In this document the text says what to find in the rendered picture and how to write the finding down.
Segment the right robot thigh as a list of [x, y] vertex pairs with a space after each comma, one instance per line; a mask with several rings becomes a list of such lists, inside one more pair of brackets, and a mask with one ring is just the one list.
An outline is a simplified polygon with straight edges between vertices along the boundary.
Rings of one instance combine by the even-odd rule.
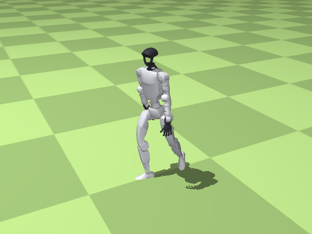
[[142, 151], [146, 151], [147, 149], [149, 149], [149, 143], [147, 141], [144, 140], [147, 130], [148, 130], [148, 121], [152, 120], [153, 117], [150, 117], [150, 113], [147, 110], [142, 111], [137, 123], [137, 128], [136, 128], [136, 138], [137, 138], [137, 143], [139, 148]]

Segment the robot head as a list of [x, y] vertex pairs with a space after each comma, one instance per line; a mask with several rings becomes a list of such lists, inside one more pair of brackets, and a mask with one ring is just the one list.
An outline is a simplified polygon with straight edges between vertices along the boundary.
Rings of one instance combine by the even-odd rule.
[[[155, 63], [153, 62], [153, 58], [158, 55], [158, 51], [155, 48], [150, 47], [150, 48], [145, 49], [142, 52], [142, 55], [143, 55], [143, 60], [144, 60], [145, 65], [148, 66], [147, 70], [148, 71], [155, 70], [155, 69], [152, 69], [152, 67], [157, 68]], [[146, 62], [145, 57], [150, 58], [151, 59], [150, 62]]]

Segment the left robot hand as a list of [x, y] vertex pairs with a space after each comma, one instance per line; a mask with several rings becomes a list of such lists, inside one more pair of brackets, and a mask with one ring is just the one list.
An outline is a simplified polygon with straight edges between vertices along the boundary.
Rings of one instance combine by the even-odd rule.
[[[171, 127], [171, 122], [166, 122], [166, 117], [164, 118], [164, 127], [162, 128], [162, 130], [160, 131], [160, 133], [164, 130], [164, 134], [163, 136], [169, 136], [172, 135], [172, 127]], [[165, 133], [166, 132], [166, 133]], [[168, 135], [167, 135], [168, 133]], [[171, 133], [171, 134], [170, 134]], [[166, 134], [166, 135], [165, 135]]]

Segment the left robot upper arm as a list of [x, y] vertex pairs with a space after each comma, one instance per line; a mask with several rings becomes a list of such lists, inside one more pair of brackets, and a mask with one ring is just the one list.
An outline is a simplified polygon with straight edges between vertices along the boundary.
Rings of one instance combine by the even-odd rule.
[[169, 75], [165, 72], [158, 72], [158, 79], [161, 82], [163, 95], [161, 96], [161, 100], [163, 102], [167, 102], [167, 95], [170, 95], [170, 86], [169, 86]]

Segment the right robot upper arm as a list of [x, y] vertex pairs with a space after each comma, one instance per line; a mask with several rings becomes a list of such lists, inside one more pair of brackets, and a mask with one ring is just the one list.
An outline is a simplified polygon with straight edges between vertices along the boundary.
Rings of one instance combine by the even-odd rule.
[[139, 84], [140, 84], [140, 86], [137, 87], [137, 91], [138, 91], [140, 94], [143, 94], [143, 93], [144, 93], [144, 92], [143, 92], [143, 88], [142, 88], [141, 75], [140, 75], [140, 71], [141, 71], [142, 68], [143, 68], [143, 67], [138, 68], [138, 69], [136, 70], [136, 75], [137, 75], [137, 78], [138, 78], [138, 82], [139, 82]]

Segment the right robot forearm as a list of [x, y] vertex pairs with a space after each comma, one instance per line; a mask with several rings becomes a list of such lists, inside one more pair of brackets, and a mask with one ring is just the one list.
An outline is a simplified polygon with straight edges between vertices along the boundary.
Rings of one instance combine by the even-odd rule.
[[142, 105], [145, 105], [146, 108], [147, 108], [147, 107], [149, 106], [149, 103], [148, 103], [148, 100], [145, 98], [145, 95], [139, 93], [139, 96], [140, 96], [140, 98], [141, 98], [141, 103], [142, 103]]

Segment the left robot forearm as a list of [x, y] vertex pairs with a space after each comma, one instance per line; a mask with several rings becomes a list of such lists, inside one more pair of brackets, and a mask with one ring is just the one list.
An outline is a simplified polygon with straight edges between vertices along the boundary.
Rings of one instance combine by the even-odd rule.
[[166, 117], [166, 122], [171, 122], [171, 97], [167, 95], [167, 103], [164, 103], [164, 115]]

